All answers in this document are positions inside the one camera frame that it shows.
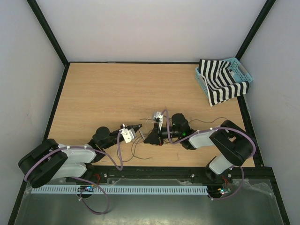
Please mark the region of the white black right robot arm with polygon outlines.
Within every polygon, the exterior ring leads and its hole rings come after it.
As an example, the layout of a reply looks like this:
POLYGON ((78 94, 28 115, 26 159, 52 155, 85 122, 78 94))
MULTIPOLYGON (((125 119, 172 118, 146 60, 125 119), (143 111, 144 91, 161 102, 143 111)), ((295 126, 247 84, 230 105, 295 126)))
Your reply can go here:
POLYGON ((153 129, 143 142, 161 146, 168 140, 171 144, 181 144, 187 150, 215 146, 220 154, 205 167, 205 177, 209 182, 216 182, 228 169, 242 166, 256 152, 255 138, 230 120, 225 120, 219 127, 200 131, 192 129, 182 113, 174 114, 165 127, 164 117, 161 112, 156 113, 153 129))

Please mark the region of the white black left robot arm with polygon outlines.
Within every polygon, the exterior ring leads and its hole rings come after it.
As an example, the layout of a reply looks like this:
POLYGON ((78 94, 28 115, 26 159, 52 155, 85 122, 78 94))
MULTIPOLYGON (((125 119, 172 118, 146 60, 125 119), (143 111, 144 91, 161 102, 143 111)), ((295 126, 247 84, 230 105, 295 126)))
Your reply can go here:
POLYGON ((78 177, 87 182, 94 175, 93 169, 88 165, 107 156, 106 149, 114 145, 120 146, 122 141, 129 143, 134 140, 141 127, 142 124, 122 124, 115 131, 99 127, 92 139, 81 146, 59 144, 54 139, 47 139, 22 157, 18 166, 24 174, 24 181, 33 188, 59 178, 78 177))

